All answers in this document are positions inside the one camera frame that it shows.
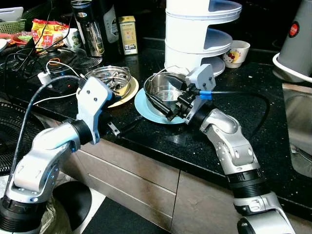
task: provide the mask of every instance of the green basket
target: green basket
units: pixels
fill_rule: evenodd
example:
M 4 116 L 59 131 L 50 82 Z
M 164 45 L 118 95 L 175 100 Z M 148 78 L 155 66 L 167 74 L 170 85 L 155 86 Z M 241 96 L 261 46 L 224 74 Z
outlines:
M 25 30 L 25 19 L 20 21 L 0 22 L 0 33 L 19 33 Z

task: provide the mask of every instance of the black fan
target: black fan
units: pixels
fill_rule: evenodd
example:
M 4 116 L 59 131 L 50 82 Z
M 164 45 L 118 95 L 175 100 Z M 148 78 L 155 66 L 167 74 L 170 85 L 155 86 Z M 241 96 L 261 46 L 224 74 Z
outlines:
M 0 176 L 8 175 L 14 157 L 25 110 L 6 102 L 0 102 Z M 27 154 L 35 136 L 44 129 L 43 124 L 30 114 L 22 139 L 18 161 Z

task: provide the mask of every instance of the red logo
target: red logo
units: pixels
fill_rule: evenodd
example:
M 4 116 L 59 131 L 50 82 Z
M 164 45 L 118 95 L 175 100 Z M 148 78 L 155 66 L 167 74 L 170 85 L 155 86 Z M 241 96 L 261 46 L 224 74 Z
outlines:
M 292 26 L 289 30 L 289 36 L 291 38 L 295 37 L 297 34 L 299 33 L 299 23 L 298 22 L 294 22 L 292 23 Z

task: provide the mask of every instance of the snack bag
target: snack bag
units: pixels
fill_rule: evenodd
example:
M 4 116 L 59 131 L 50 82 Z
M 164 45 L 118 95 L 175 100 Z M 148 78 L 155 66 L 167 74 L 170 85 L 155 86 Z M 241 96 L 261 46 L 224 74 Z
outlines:
M 33 27 L 31 29 L 31 32 L 33 34 L 34 42 L 37 43 L 39 40 L 42 30 L 45 26 L 47 21 L 40 20 L 40 19 L 34 19 L 33 20 Z M 48 21 L 47 26 L 45 27 L 43 31 L 43 36 L 41 37 L 40 41 L 37 44 L 37 48 L 46 48 L 49 45 L 53 44 L 56 41 L 59 41 L 63 38 L 62 32 L 66 29 L 68 29 L 69 26 L 64 23 L 60 23 L 57 21 Z M 64 43 L 61 40 L 59 43 L 55 45 L 55 47 L 61 47 Z

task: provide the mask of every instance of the light blue plate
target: light blue plate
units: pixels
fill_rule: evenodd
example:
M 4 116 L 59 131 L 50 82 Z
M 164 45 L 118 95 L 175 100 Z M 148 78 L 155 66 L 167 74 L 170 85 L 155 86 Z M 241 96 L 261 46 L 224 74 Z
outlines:
M 152 105 L 148 105 L 147 99 L 144 89 L 140 89 L 136 94 L 135 98 L 135 107 L 136 110 L 146 119 L 156 122 L 156 123 L 163 123 L 163 124 L 178 124 L 184 123 L 184 119 L 180 117 L 175 117 L 172 121 L 167 120 L 164 115 L 159 115 L 158 110 L 153 107 Z

